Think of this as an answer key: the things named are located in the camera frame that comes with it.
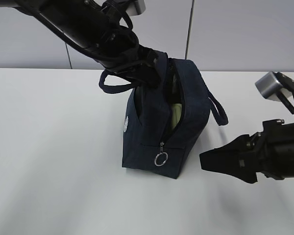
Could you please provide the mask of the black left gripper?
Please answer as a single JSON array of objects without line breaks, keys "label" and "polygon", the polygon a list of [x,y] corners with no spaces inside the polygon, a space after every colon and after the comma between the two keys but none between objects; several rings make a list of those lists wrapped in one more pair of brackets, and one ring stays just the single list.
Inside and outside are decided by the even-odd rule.
[{"label": "black left gripper", "polygon": [[93,59],[105,69],[123,73],[141,85],[157,88],[159,54],[139,43],[136,36],[101,36],[93,39]]}]

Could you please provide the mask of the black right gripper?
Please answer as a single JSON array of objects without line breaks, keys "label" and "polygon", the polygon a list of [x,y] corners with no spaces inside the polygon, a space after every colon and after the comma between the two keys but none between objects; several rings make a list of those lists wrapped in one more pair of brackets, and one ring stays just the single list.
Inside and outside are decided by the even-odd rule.
[{"label": "black right gripper", "polygon": [[284,180],[288,178],[286,130],[283,119],[264,121],[262,132],[241,135],[223,147],[201,153],[201,168],[249,184],[257,182],[257,173]]}]

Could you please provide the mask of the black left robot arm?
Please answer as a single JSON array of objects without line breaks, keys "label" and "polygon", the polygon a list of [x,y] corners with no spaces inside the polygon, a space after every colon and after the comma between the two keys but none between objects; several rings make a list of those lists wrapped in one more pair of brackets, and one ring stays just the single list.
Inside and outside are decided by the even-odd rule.
[{"label": "black left robot arm", "polygon": [[142,46],[133,31],[131,17],[144,13],[143,0],[0,0],[0,7],[33,16],[108,74],[153,88],[161,81],[158,54]]}]

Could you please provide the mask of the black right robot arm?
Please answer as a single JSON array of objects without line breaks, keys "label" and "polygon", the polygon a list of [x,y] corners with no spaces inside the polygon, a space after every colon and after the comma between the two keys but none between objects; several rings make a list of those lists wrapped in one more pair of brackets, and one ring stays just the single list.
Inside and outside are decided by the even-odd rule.
[{"label": "black right robot arm", "polygon": [[294,178],[294,123],[264,121],[263,131],[238,136],[222,147],[201,153],[199,159],[203,170],[249,184],[258,181],[257,173],[275,180]]}]

